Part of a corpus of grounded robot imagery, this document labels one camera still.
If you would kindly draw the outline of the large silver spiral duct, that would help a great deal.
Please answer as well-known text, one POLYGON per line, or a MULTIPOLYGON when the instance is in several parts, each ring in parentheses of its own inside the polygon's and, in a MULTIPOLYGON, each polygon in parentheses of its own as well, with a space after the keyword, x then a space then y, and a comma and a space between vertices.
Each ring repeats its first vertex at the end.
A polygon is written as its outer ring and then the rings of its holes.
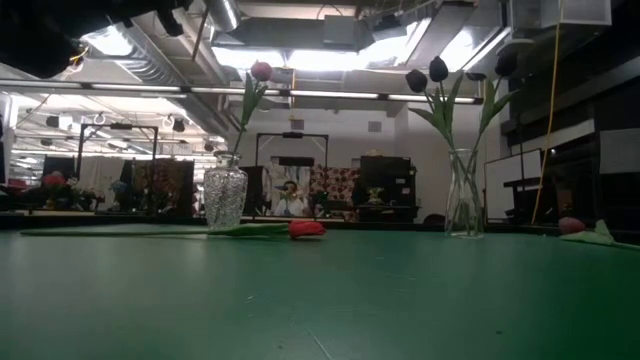
POLYGON ((90 59, 114 62, 142 83, 193 84, 136 23, 109 25, 83 35, 80 41, 88 46, 90 59))

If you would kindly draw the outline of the smooth clear glass carafe vase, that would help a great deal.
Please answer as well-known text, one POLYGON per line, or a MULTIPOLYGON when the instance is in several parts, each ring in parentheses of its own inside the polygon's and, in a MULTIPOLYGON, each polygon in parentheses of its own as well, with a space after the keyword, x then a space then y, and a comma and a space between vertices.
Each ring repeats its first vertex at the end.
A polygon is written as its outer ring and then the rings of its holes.
POLYGON ((445 213, 448 236, 477 239, 483 236, 483 210, 476 183, 477 151, 449 152, 451 181, 445 213))

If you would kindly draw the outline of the red flower bouquet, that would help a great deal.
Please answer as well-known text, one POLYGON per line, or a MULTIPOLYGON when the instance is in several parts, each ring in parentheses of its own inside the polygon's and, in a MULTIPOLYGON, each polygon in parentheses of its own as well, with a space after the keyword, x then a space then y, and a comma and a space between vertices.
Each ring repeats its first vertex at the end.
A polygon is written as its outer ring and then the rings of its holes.
POLYGON ((42 187, 51 193, 55 193, 67 185, 64 175, 58 171, 54 171, 45 175, 41 181, 42 187))

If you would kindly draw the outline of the white wall panel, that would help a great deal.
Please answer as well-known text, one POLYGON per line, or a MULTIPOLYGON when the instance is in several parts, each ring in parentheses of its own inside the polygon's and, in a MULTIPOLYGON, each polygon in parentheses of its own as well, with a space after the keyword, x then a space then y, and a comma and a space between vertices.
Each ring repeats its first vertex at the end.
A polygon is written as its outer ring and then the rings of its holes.
POLYGON ((600 133, 600 173, 640 173, 640 128, 600 133))

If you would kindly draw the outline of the white board panel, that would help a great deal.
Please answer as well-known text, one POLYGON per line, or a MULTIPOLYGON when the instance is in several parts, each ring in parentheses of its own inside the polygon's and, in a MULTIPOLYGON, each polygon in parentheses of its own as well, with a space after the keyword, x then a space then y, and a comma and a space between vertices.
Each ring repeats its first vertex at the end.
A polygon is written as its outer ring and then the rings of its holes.
POLYGON ((488 221, 506 220, 506 211, 514 208, 513 188, 506 186, 506 183, 538 178, 541 175, 541 165, 540 149, 484 164, 485 210, 488 221))

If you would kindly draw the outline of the floral patterned cloth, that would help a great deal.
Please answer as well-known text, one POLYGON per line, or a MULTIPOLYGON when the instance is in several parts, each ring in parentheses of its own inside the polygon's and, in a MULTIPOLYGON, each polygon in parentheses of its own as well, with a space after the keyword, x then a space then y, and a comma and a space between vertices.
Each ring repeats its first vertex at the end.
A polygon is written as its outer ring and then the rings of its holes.
POLYGON ((318 216, 352 212, 352 194, 359 177, 358 168, 316 165, 310 170, 309 197, 318 216))

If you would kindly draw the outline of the white ceiling box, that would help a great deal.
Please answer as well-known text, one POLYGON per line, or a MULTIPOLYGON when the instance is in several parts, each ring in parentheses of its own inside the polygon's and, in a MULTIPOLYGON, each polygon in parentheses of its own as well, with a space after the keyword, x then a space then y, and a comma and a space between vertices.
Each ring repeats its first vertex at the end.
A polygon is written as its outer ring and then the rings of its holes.
POLYGON ((561 24, 610 26, 611 0, 510 0, 517 28, 542 29, 561 24))

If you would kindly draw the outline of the grey ceiling unit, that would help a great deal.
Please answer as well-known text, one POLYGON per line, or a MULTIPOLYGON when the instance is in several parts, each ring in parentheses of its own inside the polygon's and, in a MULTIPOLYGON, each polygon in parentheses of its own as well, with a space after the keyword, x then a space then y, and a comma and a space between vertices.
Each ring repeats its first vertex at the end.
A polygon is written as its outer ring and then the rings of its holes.
POLYGON ((324 16, 323 43, 327 46, 355 45, 357 22, 353 17, 325 15, 324 16))

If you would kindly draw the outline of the long LED light bar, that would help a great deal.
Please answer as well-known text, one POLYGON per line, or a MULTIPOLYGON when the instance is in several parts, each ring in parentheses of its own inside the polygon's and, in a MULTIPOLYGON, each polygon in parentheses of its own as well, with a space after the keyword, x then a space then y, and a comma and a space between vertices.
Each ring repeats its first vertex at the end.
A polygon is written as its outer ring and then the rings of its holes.
MULTIPOLYGON (((67 82, 44 80, 20 80, 0 79, 0 90, 28 92, 28 93, 104 93, 109 96, 122 96, 132 93, 140 96, 176 97, 185 98, 187 95, 243 95, 243 88, 234 87, 198 87, 198 86, 166 86, 166 85, 138 85, 119 83, 91 83, 91 82, 67 82)), ((344 99, 363 101, 388 101, 388 102, 425 102, 423 96, 407 94, 386 94, 367 92, 345 91, 318 91, 318 90, 290 90, 267 89, 265 97, 299 97, 344 99)))

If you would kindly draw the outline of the cut crystal glass vase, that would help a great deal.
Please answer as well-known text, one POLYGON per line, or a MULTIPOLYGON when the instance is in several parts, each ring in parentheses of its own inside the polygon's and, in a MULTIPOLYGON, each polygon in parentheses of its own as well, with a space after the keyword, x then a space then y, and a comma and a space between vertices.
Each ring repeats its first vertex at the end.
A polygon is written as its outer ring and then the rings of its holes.
POLYGON ((238 166, 241 156, 216 151, 215 166, 205 171, 204 208, 210 230, 224 230, 240 224, 248 188, 248 175, 238 166))

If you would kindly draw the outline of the person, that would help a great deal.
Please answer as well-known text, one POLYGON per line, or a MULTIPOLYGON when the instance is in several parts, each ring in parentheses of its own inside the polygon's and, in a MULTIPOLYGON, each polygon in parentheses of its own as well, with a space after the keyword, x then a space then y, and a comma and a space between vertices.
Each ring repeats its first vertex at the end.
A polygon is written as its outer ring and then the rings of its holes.
POLYGON ((309 214, 307 199, 303 193, 298 191, 298 186, 294 181, 285 181, 277 189, 280 198, 274 210, 276 216, 303 217, 309 214))

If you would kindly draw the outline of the bright ceiling light panel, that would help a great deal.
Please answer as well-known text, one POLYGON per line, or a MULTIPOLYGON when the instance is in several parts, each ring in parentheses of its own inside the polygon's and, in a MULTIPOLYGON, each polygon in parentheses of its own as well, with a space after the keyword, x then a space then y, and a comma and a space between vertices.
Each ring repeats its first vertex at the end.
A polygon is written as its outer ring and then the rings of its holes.
POLYGON ((350 71, 363 69, 366 63, 353 52, 294 50, 289 55, 278 50, 212 48, 218 62, 236 69, 249 69, 255 62, 271 67, 288 67, 306 71, 350 71))

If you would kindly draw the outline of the silver ventilation duct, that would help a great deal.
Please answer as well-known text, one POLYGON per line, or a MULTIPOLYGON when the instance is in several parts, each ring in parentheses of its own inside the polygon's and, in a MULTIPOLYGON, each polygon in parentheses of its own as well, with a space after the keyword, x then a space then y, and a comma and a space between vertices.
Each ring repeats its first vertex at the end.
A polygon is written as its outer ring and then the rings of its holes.
POLYGON ((213 27, 219 32, 235 30, 241 22, 241 11, 235 0, 203 0, 213 27))

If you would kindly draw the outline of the green table mat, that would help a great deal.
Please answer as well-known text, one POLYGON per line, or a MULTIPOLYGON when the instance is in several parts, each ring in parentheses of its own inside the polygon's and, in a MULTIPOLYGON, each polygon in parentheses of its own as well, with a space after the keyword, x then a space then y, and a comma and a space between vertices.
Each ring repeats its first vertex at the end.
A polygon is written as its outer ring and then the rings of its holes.
POLYGON ((640 360, 640 252, 0 232, 0 360, 640 360))

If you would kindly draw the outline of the bright red artificial tulip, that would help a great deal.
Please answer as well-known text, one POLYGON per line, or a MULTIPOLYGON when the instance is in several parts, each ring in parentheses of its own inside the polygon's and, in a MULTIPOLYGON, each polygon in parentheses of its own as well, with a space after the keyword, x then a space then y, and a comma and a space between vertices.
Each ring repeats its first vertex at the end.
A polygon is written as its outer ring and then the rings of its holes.
POLYGON ((291 239, 310 236, 322 236, 326 229, 317 221, 292 221, 288 223, 242 224, 235 227, 217 230, 157 230, 157 231, 62 231, 62 230, 27 230, 23 236, 43 237, 134 237, 134 236, 182 236, 205 235, 236 238, 278 237, 288 236, 291 239))

